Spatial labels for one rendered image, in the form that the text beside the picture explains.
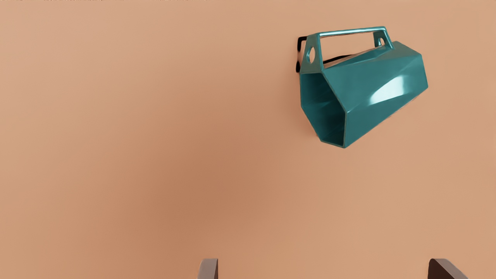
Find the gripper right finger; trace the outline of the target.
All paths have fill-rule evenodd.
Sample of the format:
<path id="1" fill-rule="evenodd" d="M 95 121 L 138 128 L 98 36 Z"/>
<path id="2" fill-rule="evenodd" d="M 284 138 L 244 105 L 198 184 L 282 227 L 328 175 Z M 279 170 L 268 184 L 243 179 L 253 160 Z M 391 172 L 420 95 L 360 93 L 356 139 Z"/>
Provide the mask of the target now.
<path id="1" fill-rule="evenodd" d="M 451 261 L 446 258 L 431 258 L 427 279 L 469 279 Z"/>

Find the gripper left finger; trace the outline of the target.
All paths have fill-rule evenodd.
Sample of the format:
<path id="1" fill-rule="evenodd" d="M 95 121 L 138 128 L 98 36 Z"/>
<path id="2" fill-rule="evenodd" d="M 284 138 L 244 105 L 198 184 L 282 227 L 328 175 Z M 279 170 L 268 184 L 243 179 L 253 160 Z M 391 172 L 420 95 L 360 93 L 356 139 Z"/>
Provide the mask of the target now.
<path id="1" fill-rule="evenodd" d="M 219 279 L 218 278 L 218 259 L 204 258 L 201 261 L 198 270 L 197 279 Z"/>

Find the teal faceted mug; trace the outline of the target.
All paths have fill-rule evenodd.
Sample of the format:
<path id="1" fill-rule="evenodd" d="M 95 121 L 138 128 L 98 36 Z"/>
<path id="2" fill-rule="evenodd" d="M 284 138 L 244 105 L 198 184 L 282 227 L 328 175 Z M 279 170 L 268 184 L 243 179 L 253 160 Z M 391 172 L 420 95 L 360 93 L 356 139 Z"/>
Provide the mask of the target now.
<path id="1" fill-rule="evenodd" d="M 321 39 L 372 33 L 374 48 L 324 60 Z M 428 88 L 423 57 L 392 41 L 386 27 L 301 36 L 300 103 L 321 142 L 347 148 Z"/>

